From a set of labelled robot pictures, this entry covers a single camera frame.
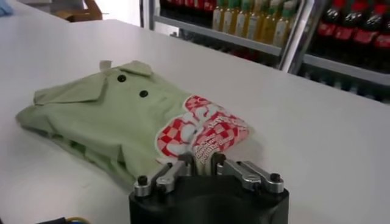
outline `white table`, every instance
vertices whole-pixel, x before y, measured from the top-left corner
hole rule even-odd
[[[15,38],[16,35],[20,35],[27,30],[40,33],[51,29],[52,26],[69,23],[64,19],[42,12],[16,0],[6,1],[13,9],[14,14],[12,16],[0,17],[0,41],[2,41],[2,38]]]
[[[23,30],[7,41],[0,51],[5,224],[73,215],[129,223],[128,189],[14,120],[36,89],[98,72],[100,60],[149,63],[250,123],[256,140],[229,154],[281,173],[291,193],[290,223],[388,222],[389,106],[119,21]]]

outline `cardboard box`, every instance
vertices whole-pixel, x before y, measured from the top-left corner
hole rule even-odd
[[[84,0],[84,3],[87,9],[60,10],[55,15],[71,23],[103,19],[102,12],[94,0]]]

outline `yellow bottle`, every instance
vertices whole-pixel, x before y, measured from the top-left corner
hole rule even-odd
[[[249,22],[248,22],[248,31],[246,34],[246,38],[251,40],[256,40],[257,33],[261,30],[261,25],[263,23],[264,16],[261,16],[261,4],[263,0],[255,0],[255,5],[253,8],[252,13],[249,16]]]
[[[248,31],[248,23],[250,17],[249,0],[243,0],[241,11],[237,15],[237,25],[235,35],[239,37],[246,37]]]
[[[237,0],[229,0],[222,29],[225,33],[234,34],[236,31],[237,14],[239,12],[237,2]]]
[[[274,40],[274,33],[276,28],[276,22],[277,22],[277,7],[279,5],[279,0],[272,0],[271,5],[269,6],[268,15],[264,19],[263,27],[261,28],[259,41],[266,43],[266,44],[272,44]]]
[[[278,20],[275,28],[273,45],[283,47],[289,35],[289,25],[293,16],[293,2],[285,2],[282,17]]]
[[[261,6],[260,6],[259,22],[257,24],[256,33],[255,33],[255,40],[256,41],[260,41],[261,30],[263,29],[264,20],[266,19],[267,15],[268,15],[268,9],[269,9],[269,0],[262,0]]]
[[[224,0],[218,0],[213,12],[213,30],[222,31],[225,15]]]

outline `metal shelf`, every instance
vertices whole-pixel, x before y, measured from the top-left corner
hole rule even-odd
[[[257,41],[236,37],[227,33],[222,33],[216,30],[212,30],[206,27],[197,26],[195,24],[190,24],[186,22],[182,22],[176,19],[171,19],[165,16],[160,16],[160,10],[155,10],[155,15],[153,16],[155,22],[167,24],[170,26],[178,27],[183,30],[191,31],[194,33],[198,33],[201,35],[205,35],[208,37],[212,37],[215,39],[219,39],[222,41],[226,41],[229,43],[233,43],[239,46],[248,47],[249,49],[258,50],[261,52],[265,52],[271,55],[279,56],[281,53],[280,47],[275,47],[272,45],[260,43]]]
[[[306,54],[303,57],[303,62],[318,68],[328,69],[333,72],[349,75],[358,79],[367,80],[381,85],[390,85],[390,74],[374,72],[367,69],[347,65],[337,61],[332,61],[320,57],[315,57]]]

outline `folded shirt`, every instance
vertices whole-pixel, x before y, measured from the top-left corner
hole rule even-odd
[[[163,158],[191,152],[199,173],[214,152],[246,139],[249,126],[133,61],[42,89],[16,119],[21,126],[132,184]]]
[[[13,10],[5,0],[0,0],[0,16],[12,15]]]

